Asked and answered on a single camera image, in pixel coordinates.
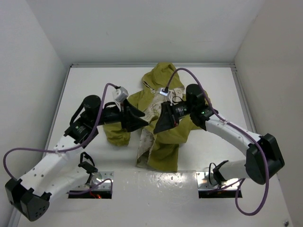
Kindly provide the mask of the olive green hooded jacket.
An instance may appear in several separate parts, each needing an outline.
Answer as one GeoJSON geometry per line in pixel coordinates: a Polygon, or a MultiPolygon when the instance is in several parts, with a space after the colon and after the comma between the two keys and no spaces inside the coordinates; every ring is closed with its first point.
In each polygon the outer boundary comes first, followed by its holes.
{"type": "Polygon", "coordinates": [[[148,122],[148,126],[144,126],[140,134],[136,157],[136,166],[139,168],[176,172],[180,144],[186,143],[190,132],[199,128],[186,116],[176,128],[153,133],[160,116],[161,103],[166,100],[158,93],[158,89],[168,86],[174,100],[185,99],[185,86],[175,70],[176,67],[172,63],[158,63],[142,77],[143,89],[127,99],[145,114],[143,119],[148,122]]]}

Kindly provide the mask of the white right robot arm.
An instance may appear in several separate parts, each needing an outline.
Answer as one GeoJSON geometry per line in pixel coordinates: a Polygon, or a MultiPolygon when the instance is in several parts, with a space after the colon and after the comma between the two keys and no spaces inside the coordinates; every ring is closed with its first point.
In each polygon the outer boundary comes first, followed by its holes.
{"type": "Polygon", "coordinates": [[[245,156],[240,161],[225,160],[218,164],[209,177],[215,184],[221,185],[232,178],[248,178],[264,185],[266,179],[285,166],[273,135],[261,136],[223,120],[218,111],[207,104],[205,93],[197,84],[187,86],[186,99],[180,102],[173,101],[168,88],[160,88],[158,93],[167,100],[161,103],[161,113],[153,131],[155,134],[179,126],[181,119],[189,116],[195,126],[221,137],[245,156]]]}

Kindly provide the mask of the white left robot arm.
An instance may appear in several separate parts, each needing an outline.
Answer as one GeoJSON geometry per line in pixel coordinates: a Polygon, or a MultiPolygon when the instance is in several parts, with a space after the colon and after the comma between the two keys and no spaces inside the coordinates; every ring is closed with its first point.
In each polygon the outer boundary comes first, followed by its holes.
{"type": "Polygon", "coordinates": [[[71,118],[70,125],[55,145],[35,167],[19,179],[11,178],[5,184],[8,200],[29,221],[41,218],[56,197],[84,184],[98,172],[94,163],[81,159],[76,168],[67,174],[60,171],[77,156],[84,157],[86,145],[97,135],[95,125],[120,122],[123,129],[133,132],[148,125],[145,114],[129,103],[106,103],[97,95],[85,97],[71,118]]]}

